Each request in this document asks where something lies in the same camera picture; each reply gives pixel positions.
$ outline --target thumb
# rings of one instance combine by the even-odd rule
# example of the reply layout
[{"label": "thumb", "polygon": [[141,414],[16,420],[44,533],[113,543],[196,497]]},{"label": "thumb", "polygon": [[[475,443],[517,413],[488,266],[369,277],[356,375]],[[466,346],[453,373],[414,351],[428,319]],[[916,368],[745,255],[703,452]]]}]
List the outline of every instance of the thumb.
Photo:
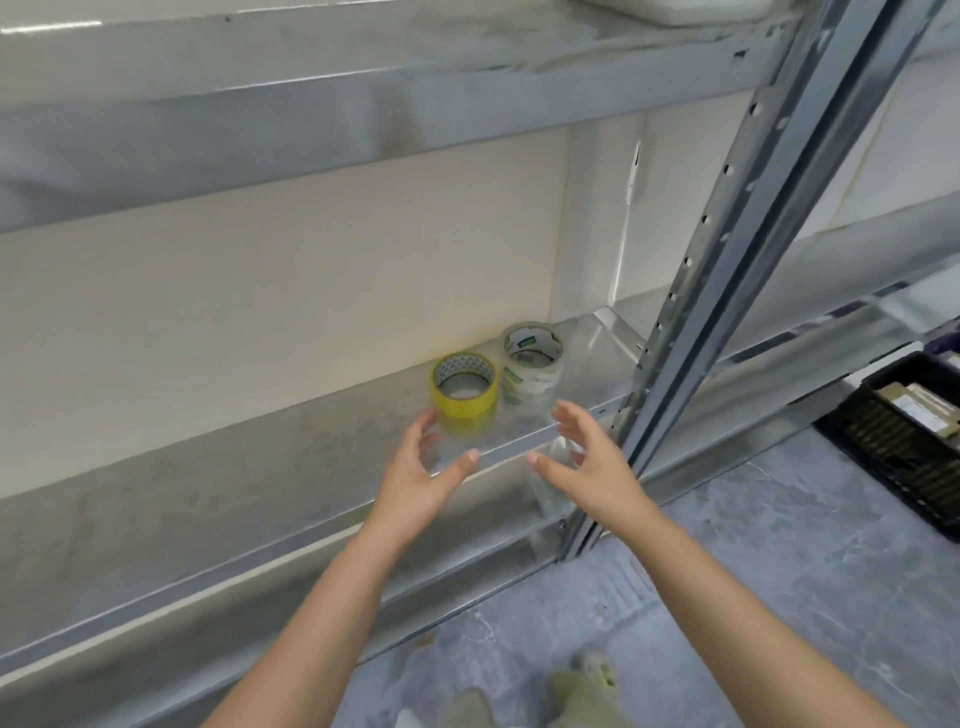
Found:
[{"label": "thumb", "polygon": [[576,490],[579,478],[575,470],[538,452],[531,452],[527,455],[527,462],[533,465],[537,472],[545,477],[549,483],[560,488],[568,496]]},{"label": "thumb", "polygon": [[434,481],[447,493],[453,493],[454,489],[464,482],[468,475],[473,473],[479,458],[480,450],[478,449],[465,452],[454,460],[449,468],[437,475]]}]

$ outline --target clear tape roll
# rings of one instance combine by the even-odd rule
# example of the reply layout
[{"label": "clear tape roll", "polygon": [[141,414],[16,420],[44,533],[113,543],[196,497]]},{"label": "clear tape roll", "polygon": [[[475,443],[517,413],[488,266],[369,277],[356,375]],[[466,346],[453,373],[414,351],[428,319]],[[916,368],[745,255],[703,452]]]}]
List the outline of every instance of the clear tape roll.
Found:
[{"label": "clear tape roll", "polygon": [[564,377],[564,341],[549,324],[526,321],[507,328],[500,337],[503,350],[502,386],[521,400],[542,397]]}]

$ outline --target right hand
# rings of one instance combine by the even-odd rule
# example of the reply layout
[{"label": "right hand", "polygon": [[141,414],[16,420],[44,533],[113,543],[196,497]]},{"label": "right hand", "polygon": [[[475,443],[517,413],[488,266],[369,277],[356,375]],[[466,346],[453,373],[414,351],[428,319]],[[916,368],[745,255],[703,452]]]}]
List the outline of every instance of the right hand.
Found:
[{"label": "right hand", "polygon": [[531,452],[527,461],[551,484],[566,493],[591,518],[623,538],[637,521],[657,512],[634,477],[620,448],[587,410],[568,401],[558,401],[553,418],[558,431],[584,449],[573,460],[573,470],[553,458]]}]

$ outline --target white item on shelf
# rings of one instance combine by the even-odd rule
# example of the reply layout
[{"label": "white item on shelf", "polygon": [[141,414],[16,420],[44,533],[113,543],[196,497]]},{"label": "white item on shelf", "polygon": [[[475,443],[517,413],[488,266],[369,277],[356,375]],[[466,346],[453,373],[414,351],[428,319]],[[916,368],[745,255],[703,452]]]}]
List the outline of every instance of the white item on shelf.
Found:
[{"label": "white item on shelf", "polygon": [[660,25],[720,25],[758,20],[773,0],[587,0]]}]

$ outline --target left hand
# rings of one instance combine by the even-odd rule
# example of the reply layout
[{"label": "left hand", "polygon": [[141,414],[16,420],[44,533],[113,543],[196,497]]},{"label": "left hand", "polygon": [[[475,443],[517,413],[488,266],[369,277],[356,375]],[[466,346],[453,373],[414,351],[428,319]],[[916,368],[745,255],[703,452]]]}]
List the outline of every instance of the left hand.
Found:
[{"label": "left hand", "polygon": [[458,457],[453,464],[436,477],[420,462],[422,452],[433,445],[440,435],[426,431],[437,422],[437,411],[420,415],[403,434],[403,440],[394,459],[387,466],[380,493],[364,522],[364,530],[386,544],[401,550],[413,543],[424,528],[432,522],[450,494],[476,468],[480,452],[472,449]]}]

